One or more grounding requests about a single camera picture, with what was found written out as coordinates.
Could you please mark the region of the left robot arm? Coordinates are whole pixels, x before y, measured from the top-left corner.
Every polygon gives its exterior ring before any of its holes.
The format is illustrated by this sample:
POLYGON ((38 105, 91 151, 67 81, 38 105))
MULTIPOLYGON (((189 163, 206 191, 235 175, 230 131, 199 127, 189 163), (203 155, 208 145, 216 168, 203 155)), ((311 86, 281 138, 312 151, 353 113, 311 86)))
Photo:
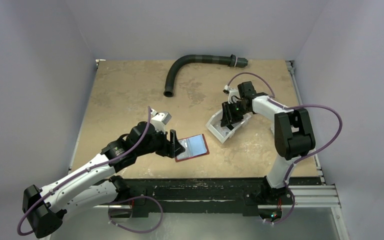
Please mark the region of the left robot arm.
POLYGON ((185 152, 175 130, 163 123, 139 122, 130 133, 110 142, 84 166, 43 187, 31 185, 23 192, 22 221, 27 220, 36 238, 55 232, 65 220, 84 208, 115 202, 133 202, 133 194, 117 173, 147 154, 176 158, 185 152))

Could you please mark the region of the white plastic card box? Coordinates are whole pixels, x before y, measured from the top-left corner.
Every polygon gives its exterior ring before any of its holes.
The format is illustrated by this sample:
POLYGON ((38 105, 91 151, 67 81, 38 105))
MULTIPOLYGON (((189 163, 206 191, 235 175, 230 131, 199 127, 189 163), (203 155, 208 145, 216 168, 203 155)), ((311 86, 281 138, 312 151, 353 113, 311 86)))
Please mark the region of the white plastic card box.
POLYGON ((235 132, 241 127, 245 126, 252 115, 250 113, 246 113, 243 116, 243 119, 237 123, 228 126, 221 126, 222 123, 222 110, 220 109, 215 114, 211 116, 211 118, 206 123, 206 128, 209 132, 221 143, 224 144, 228 139, 230 139, 235 132))

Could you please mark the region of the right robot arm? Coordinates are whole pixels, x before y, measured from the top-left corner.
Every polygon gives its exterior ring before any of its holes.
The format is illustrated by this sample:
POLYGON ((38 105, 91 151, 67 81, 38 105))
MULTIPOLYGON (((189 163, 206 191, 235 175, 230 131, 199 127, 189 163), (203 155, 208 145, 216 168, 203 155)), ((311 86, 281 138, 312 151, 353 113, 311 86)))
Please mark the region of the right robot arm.
POLYGON ((286 187, 294 161, 315 148, 316 140, 309 113, 303 107, 293 109, 280 104, 264 92, 256 92, 250 81, 239 84, 237 88, 226 85, 223 92, 228 95, 228 100, 221 105, 222 128, 233 130, 247 114, 262 115, 274 124, 277 156, 266 176, 268 185, 260 191, 262 200, 272 204, 280 198, 279 189, 286 187))

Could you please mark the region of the red card holder wallet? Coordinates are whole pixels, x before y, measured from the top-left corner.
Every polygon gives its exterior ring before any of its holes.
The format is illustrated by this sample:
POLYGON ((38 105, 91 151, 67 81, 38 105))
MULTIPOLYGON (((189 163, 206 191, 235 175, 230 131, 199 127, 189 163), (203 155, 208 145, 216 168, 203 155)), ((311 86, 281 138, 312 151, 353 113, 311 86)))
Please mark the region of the red card holder wallet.
POLYGON ((185 151, 175 158, 176 162, 182 162, 210 154, 204 134, 183 138, 180 139, 179 142, 185 148, 185 151))

